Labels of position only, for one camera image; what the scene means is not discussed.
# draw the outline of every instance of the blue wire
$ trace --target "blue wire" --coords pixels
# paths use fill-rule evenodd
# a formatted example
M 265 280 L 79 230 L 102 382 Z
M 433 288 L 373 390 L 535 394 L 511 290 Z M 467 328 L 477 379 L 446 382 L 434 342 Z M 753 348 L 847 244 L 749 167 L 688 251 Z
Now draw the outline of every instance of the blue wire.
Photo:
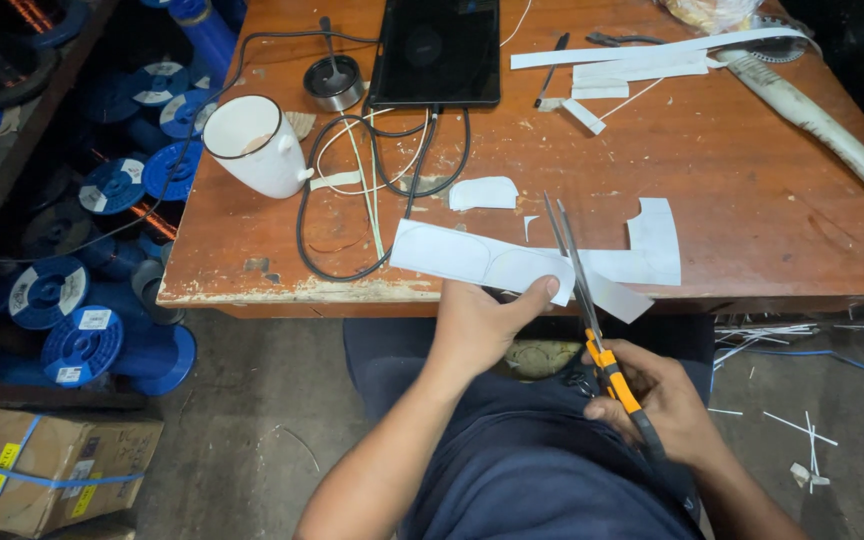
M 731 351 L 736 349 L 735 347 L 729 347 L 726 349 L 719 349 L 718 351 Z M 742 349 L 743 351 L 748 351 L 749 353 L 760 353 L 762 355 L 776 355 L 780 357 L 815 357 L 820 355 L 829 355 L 830 357 L 842 361 L 847 362 L 855 367 L 864 369 L 864 364 L 856 362 L 850 358 L 846 358 L 842 354 L 839 354 L 835 350 L 762 350 L 762 349 Z

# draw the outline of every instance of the blue strap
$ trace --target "blue strap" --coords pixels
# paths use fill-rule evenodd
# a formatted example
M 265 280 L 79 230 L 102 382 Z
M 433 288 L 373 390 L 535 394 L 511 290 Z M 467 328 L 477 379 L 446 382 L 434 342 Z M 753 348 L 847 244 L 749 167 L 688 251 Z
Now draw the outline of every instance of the blue strap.
M 32 431 L 39 425 L 39 421 L 42 420 L 42 414 L 36 414 L 34 418 L 31 419 L 31 423 L 29 423 L 29 428 L 25 431 L 25 436 L 22 437 L 22 442 L 18 445 L 18 451 L 15 453 L 15 459 L 12 460 L 11 464 L 8 465 L 9 470 L 0 469 L 0 475 L 6 477 L 5 480 L 0 484 L 0 495 L 2 494 L 2 490 L 6 486 L 6 482 L 9 481 L 8 476 L 12 474 L 12 468 L 16 466 L 18 463 L 18 459 L 22 456 L 22 450 L 25 448 L 25 443 L 29 442 L 29 437 L 32 436 Z
M 62 487 L 86 487 L 88 485 L 127 483 L 141 479 L 145 476 L 145 472 L 136 472 L 135 474 L 129 474 L 127 476 L 110 476 L 108 478 L 90 478 L 84 480 L 53 480 L 39 476 L 30 476 L 29 474 L 23 474 L 22 472 L 7 471 L 5 469 L 0 469 L 0 475 L 10 479 L 16 479 L 18 481 L 55 489 Z

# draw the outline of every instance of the person's right hand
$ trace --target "person's right hand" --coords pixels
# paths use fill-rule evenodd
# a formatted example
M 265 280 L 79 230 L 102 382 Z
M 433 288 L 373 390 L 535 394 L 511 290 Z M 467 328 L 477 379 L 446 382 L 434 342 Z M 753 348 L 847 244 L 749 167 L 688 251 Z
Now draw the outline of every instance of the person's right hand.
M 624 339 L 605 339 L 602 344 L 615 354 L 632 394 L 655 426 L 669 460 L 695 465 L 715 445 L 723 444 L 682 364 Z M 594 363 L 588 351 L 582 356 L 582 363 Z M 642 442 L 636 425 L 616 399 L 595 398 L 585 406 L 584 415 L 589 420 L 608 423 L 629 443 Z

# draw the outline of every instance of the worn table surface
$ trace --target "worn table surface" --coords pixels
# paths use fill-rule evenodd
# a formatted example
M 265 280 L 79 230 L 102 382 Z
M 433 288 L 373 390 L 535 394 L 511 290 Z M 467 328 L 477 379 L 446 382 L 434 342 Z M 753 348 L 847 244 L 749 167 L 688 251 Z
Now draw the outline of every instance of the worn table surface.
M 502 2 L 501 36 L 515 29 L 526 0 Z M 329 15 L 333 28 L 377 37 L 380 0 L 296 4 L 252 0 L 242 36 L 252 32 L 316 30 Z M 864 184 L 828 149 L 777 116 L 727 69 L 666 79 L 606 119 L 592 136 L 562 111 L 532 104 L 546 68 L 511 71 L 511 54 L 551 50 L 562 32 L 570 47 L 588 45 L 591 32 L 644 34 L 680 41 L 697 37 L 652 0 L 551 2 L 534 0 L 514 38 L 502 48 L 502 101 L 471 112 L 471 158 L 459 180 L 508 176 L 518 187 L 515 210 L 449 210 L 448 193 L 418 199 L 413 219 L 524 244 L 524 215 L 545 215 L 543 190 L 567 202 L 580 248 L 628 248 L 625 221 L 639 197 L 669 201 L 678 231 L 681 286 L 630 285 L 654 297 L 658 310 L 763 313 L 841 310 L 864 302 Z M 371 75 L 376 48 L 336 39 Z M 318 36 L 257 39 L 246 50 L 244 83 L 224 100 L 258 93 L 286 111 L 317 113 L 302 76 L 327 54 Z M 773 64 L 864 142 L 864 116 L 814 52 Z M 632 82 L 635 94 L 651 83 Z M 556 71 L 546 96 L 568 96 L 571 69 Z M 621 99 L 585 100 L 603 115 Z M 354 106 L 358 112 L 360 105 Z M 422 175 L 448 175 L 463 147 L 461 111 L 439 117 Z M 303 142 L 306 153 L 331 117 L 319 113 Z M 376 118 L 401 131 L 423 114 L 402 110 Z M 366 137 L 356 131 L 360 149 Z M 412 159 L 418 134 L 381 138 L 389 174 Z M 371 184 L 368 150 L 363 154 Z M 329 175 L 356 169 L 347 135 L 322 159 Z M 345 186 L 345 190 L 361 190 Z M 379 191 L 381 239 L 389 246 L 405 198 Z M 313 276 L 299 259 L 295 226 L 300 196 L 270 199 L 246 187 L 204 154 L 168 263 L 158 300 L 168 306 L 213 307 L 240 317 L 403 316 L 435 313 L 437 277 L 384 267 L 353 282 Z M 328 189 L 310 197 L 305 243 L 320 268 L 348 275 L 376 260 L 363 196 Z M 553 247 L 545 218 L 529 228 L 528 245 Z

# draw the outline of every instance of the plastic bag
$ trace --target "plastic bag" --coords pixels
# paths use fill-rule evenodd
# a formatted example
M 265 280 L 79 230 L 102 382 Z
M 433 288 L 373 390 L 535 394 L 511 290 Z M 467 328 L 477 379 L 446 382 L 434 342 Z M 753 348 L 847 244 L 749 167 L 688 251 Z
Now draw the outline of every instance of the plastic bag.
M 752 28 L 763 0 L 657 0 L 676 19 L 710 36 Z

